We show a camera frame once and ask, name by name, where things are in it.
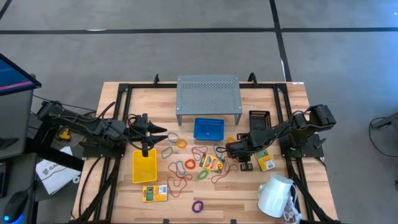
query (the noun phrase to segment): computer mouse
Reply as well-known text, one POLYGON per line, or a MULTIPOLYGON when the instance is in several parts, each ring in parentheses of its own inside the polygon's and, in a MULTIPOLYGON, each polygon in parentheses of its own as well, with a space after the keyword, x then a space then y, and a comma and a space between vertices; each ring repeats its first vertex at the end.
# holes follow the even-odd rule
POLYGON ((25 191, 16 192, 10 198, 3 213, 3 220, 6 223, 13 223, 22 215, 27 198, 28 196, 25 191))

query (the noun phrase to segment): white cup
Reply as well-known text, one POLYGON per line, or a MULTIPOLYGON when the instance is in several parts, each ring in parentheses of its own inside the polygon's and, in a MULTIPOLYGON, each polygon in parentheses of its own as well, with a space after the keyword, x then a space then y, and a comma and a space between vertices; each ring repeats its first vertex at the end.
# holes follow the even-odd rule
POLYGON ((282 217, 292 184, 291 179, 271 174, 268 182, 259 187, 259 209, 271 217, 282 217))

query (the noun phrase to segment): purple rubber band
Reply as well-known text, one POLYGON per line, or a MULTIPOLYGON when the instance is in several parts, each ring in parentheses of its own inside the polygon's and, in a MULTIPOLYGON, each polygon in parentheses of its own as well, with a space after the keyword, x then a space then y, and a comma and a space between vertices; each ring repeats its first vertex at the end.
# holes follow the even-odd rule
POLYGON ((199 212, 201 212, 203 210, 203 206, 204 206, 203 202, 201 200, 197 200, 192 205, 192 211, 195 212, 195 213, 199 213, 199 212), (198 203, 200 204, 199 210, 195 210, 195 205, 198 204, 198 203))

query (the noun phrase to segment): mug handle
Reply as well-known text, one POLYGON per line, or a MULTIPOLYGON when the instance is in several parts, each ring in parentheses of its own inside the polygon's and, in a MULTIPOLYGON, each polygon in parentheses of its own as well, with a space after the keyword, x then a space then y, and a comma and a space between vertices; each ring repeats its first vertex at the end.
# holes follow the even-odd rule
POLYGON ((258 192, 259 199, 260 199, 260 194, 261 194, 261 192, 264 190, 264 188, 265 188, 265 184, 261 184, 261 185, 259 186, 259 192, 258 192))

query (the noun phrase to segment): black basket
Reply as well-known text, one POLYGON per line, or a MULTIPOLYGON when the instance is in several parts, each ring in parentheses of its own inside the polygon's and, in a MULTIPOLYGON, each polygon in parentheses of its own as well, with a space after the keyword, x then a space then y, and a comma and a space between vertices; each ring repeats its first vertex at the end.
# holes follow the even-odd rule
POLYGON ((250 131, 263 131, 271 127, 269 111, 249 111, 250 131))

